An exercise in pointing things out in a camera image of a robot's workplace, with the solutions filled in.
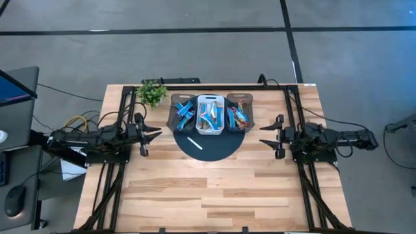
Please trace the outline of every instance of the white basket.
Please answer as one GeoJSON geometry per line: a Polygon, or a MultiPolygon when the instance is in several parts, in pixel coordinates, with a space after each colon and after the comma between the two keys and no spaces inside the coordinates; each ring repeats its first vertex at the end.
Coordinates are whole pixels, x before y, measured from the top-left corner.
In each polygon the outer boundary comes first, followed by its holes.
{"type": "Polygon", "coordinates": [[[225,121],[224,121],[224,113],[225,113],[225,109],[226,109],[226,101],[224,99],[224,97],[222,96],[218,96],[218,95],[199,95],[198,96],[198,101],[197,101],[197,112],[196,112],[196,130],[198,130],[199,134],[201,135],[219,135],[222,133],[222,130],[224,129],[225,126],[225,121]],[[213,102],[216,101],[219,104],[222,105],[223,109],[221,112],[221,123],[222,126],[219,127],[219,130],[205,130],[205,129],[201,129],[201,124],[198,123],[198,118],[200,117],[201,110],[200,110],[200,103],[206,103],[208,107],[212,107],[213,102]]]}

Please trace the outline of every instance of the concrete floor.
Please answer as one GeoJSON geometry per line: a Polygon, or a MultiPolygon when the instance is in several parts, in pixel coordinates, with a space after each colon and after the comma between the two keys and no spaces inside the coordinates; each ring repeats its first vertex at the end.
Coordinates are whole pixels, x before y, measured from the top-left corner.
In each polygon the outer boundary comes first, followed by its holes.
{"type": "MultiPolygon", "coordinates": [[[[416,2],[410,0],[287,0],[287,5],[293,27],[416,25],[416,2]]],[[[284,26],[279,1],[11,0],[0,18],[0,31],[237,26],[284,26]]],[[[294,39],[304,82],[317,84],[327,117],[366,125],[382,143],[384,125],[416,112],[416,32],[297,32],[294,39]]],[[[91,98],[102,98],[107,84],[158,77],[252,83],[264,73],[294,82],[284,32],[0,36],[0,48],[0,69],[39,66],[40,83],[91,98]]],[[[38,96],[34,114],[52,128],[79,111],[101,108],[43,87],[38,96]]],[[[33,128],[47,131],[36,122],[33,128]]],[[[416,166],[410,140],[400,131],[389,135],[387,144],[398,162],[416,166]]],[[[340,158],[339,167],[355,228],[414,233],[415,172],[391,163],[382,147],[356,150],[353,157],[340,158]]],[[[44,204],[49,228],[3,233],[69,231],[80,193],[44,204]]]]}

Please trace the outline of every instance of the wooden table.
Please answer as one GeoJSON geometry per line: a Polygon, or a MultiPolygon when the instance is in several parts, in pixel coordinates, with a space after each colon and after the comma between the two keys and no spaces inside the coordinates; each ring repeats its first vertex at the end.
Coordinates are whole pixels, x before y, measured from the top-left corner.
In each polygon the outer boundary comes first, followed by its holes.
{"type": "MultiPolygon", "coordinates": [[[[122,87],[116,84],[107,87],[101,115],[118,111],[122,87]]],[[[299,89],[303,107],[323,114],[316,86],[299,84],[299,89]]],[[[238,91],[209,93],[227,96],[230,92],[238,91]]],[[[171,91],[168,94],[173,93],[198,95],[207,91],[171,91]]],[[[166,231],[241,231],[243,226],[248,226],[250,231],[308,230],[297,166],[291,152],[286,150],[286,158],[275,160],[271,148],[259,142],[260,138],[276,139],[276,131],[260,131],[259,128],[274,123],[278,114],[285,115],[284,126],[289,124],[283,92],[249,93],[254,98],[255,127],[246,134],[235,153],[217,162],[197,161],[176,145],[166,126],[169,97],[155,110],[148,109],[145,123],[162,127],[163,134],[148,146],[149,157],[140,156],[139,146],[133,146],[122,185],[117,232],[158,231],[163,227],[166,231]]],[[[307,122],[325,124],[319,117],[308,112],[304,114],[307,122]]],[[[112,115],[103,120],[103,125],[115,121],[116,115],[112,115]]],[[[350,226],[338,172],[325,162],[315,165],[322,198],[339,220],[350,226]]],[[[91,215],[100,170],[100,164],[88,168],[74,228],[91,215]]],[[[311,204],[315,225],[319,226],[312,198],[311,204]]],[[[111,206],[110,201],[104,227],[109,226],[111,206]]]]}

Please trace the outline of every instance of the white marker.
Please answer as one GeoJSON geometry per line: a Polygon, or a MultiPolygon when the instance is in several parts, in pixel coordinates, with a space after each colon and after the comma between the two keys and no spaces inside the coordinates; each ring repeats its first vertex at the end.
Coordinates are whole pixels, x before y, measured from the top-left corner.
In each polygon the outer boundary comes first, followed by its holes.
{"type": "Polygon", "coordinates": [[[188,140],[192,142],[196,147],[198,147],[198,149],[202,150],[202,147],[199,144],[197,144],[193,139],[191,139],[189,136],[188,136],[188,140]]]}

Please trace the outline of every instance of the green plant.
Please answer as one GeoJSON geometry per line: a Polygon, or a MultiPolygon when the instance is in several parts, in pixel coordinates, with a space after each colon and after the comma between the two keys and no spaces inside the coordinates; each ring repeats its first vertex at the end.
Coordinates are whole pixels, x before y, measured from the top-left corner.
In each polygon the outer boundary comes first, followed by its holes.
{"type": "Polygon", "coordinates": [[[137,91],[136,95],[140,101],[149,105],[152,109],[156,108],[157,104],[162,101],[167,95],[167,89],[162,84],[156,81],[146,81],[137,91]]]}

